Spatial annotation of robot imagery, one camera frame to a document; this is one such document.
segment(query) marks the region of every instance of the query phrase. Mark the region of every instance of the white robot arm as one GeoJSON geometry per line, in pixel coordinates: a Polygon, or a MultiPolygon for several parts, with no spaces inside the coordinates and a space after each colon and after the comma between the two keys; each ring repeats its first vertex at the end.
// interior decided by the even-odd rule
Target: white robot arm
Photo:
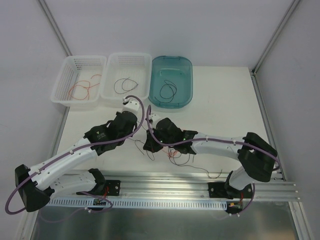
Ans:
{"type": "Polygon", "coordinates": [[[239,161],[242,166],[230,172],[225,182],[224,197],[232,199],[247,185],[269,182],[275,170],[277,151],[253,132],[245,137],[216,137],[181,130],[169,118],[157,114],[151,114],[147,121],[151,131],[147,130],[144,150],[155,153],[168,146],[182,154],[213,154],[239,161]]]}
{"type": "Polygon", "coordinates": [[[39,210],[52,198],[77,192],[103,195],[106,180],[98,169],[90,169],[79,175],[64,174],[75,166],[122,145],[125,140],[118,140],[137,129],[139,108],[139,101],[126,100],[122,111],[116,113],[114,120],[94,126],[66,151],[30,168],[24,164],[18,166],[15,169],[16,186],[31,177],[18,190],[26,211],[39,210]]]}

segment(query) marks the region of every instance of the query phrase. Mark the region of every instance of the white plastic basket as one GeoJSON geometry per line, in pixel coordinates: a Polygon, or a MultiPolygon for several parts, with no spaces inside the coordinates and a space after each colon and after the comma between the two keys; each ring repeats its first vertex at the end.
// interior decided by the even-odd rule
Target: white plastic basket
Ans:
{"type": "Polygon", "coordinates": [[[105,56],[68,56],[64,59],[51,101],[70,106],[98,105],[105,56]]]}
{"type": "Polygon", "coordinates": [[[103,82],[100,89],[102,99],[112,104],[121,104],[123,97],[127,95],[137,96],[141,100],[147,99],[151,70],[150,54],[128,52],[111,54],[102,75],[103,82]]]}

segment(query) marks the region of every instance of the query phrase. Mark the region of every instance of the metal pole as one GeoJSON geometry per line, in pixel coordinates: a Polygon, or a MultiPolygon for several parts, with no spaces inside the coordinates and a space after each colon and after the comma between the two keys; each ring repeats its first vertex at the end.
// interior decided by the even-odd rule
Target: metal pole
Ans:
{"type": "Polygon", "coordinates": [[[57,38],[58,38],[58,40],[59,40],[59,42],[60,42],[60,44],[61,44],[61,46],[62,46],[62,48],[63,48],[63,50],[65,52],[65,54],[67,56],[72,56],[72,53],[71,53],[71,51],[70,51],[70,49],[69,49],[69,47],[68,47],[68,45],[66,43],[66,40],[65,40],[64,36],[62,35],[62,33],[61,33],[61,31],[60,31],[60,29],[59,29],[59,27],[58,27],[58,25],[57,25],[57,23],[55,21],[55,18],[52,15],[52,13],[51,13],[46,1],[45,0],[37,0],[37,2],[39,3],[40,7],[42,8],[42,10],[43,10],[43,12],[44,12],[44,14],[46,16],[46,18],[48,19],[48,21],[49,21],[49,23],[50,23],[55,35],[57,36],[57,38]]]}
{"type": "Polygon", "coordinates": [[[281,19],[278,27],[274,31],[271,39],[269,40],[268,44],[266,45],[265,49],[263,50],[262,55],[260,56],[258,63],[253,68],[253,74],[255,75],[258,70],[260,69],[262,63],[265,61],[268,53],[270,52],[271,48],[275,44],[276,40],[278,39],[280,33],[283,31],[284,27],[288,23],[289,19],[293,15],[293,13],[297,10],[298,5],[302,2],[302,0],[293,0],[287,11],[285,12],[283,18],[281,19]]]}

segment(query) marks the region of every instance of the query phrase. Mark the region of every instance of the teal plastic container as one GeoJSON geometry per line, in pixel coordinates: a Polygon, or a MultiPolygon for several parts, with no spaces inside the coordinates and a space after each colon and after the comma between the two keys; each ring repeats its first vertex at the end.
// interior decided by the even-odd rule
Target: teal plastic container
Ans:
{"type": "Polygon", "coordinates": [[[180,109],[193,96],[192,63],[181,56],[158,56],[152,61],[149,100],[160,108],[180,109]]]}

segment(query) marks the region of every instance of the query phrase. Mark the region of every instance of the white table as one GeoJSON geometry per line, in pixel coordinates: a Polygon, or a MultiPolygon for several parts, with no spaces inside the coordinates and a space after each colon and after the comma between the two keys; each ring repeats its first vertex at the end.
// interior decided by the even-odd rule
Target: white table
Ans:
{"type": "MultiPolygon", "coordinates": [[[[144,101],[145,108],[150,104],[144,101]]],[[[113,120],[121,108],[100,105],[94,109],[78,111],[70,108],[58,152],[64,151],[77,142],[93,126],[113,120]]],[[[179,128],[195,130],[208,135],[221,137],[245,136],[255,132],[266,141],[267,134],[258,106],[255,90],[246,67],[193,67],[193,98],[181,109],[164,109],[152,104],[152,112],[170,118],[179,128]]],[[[146,139],[146,131],[140,129],[133,139],[146,139]]],[[[155,161],[136,148],[135,142],[126,140],[115,150],[108,151],[95,160],[87,161],[76,167],[77,170],[98,168],[102,171],[138,171],[148,173],[205,173],[193,167],[173,165],[163,151],[154,154],[155,161]]],[[[178,164],[188,160],[188,155],[178,158],[178,164]]],[[[226,157],[201,154],[192,156],[190,165],[219,173],[237,169],[240,163],[226,157]]]]}

